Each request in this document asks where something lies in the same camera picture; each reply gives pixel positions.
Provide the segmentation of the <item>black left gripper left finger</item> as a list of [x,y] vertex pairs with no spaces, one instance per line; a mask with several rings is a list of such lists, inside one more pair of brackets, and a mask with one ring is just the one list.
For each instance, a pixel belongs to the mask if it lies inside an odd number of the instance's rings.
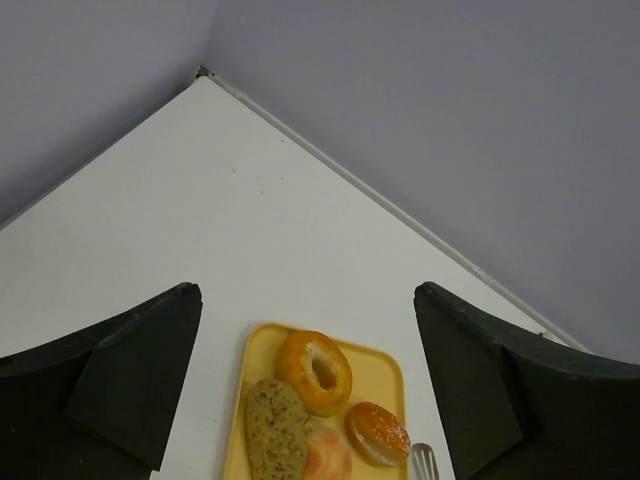
[[148,479],[160,469],[203,308],[198,285],[1,360],[4,479]]

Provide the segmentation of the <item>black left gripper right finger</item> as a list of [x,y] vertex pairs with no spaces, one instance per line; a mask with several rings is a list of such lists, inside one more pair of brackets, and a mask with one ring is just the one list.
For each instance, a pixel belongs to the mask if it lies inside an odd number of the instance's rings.
[[459,479],[635,479],[639,368],[488,314],[427,282],[414,309]]

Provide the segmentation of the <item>metal tongs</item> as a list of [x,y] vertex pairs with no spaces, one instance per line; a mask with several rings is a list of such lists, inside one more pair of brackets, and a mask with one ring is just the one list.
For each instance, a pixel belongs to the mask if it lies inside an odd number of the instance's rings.
[[435,453],[426,443],[415,443],[411,447],[411,463],[416,480],[438,480],[439,472]]

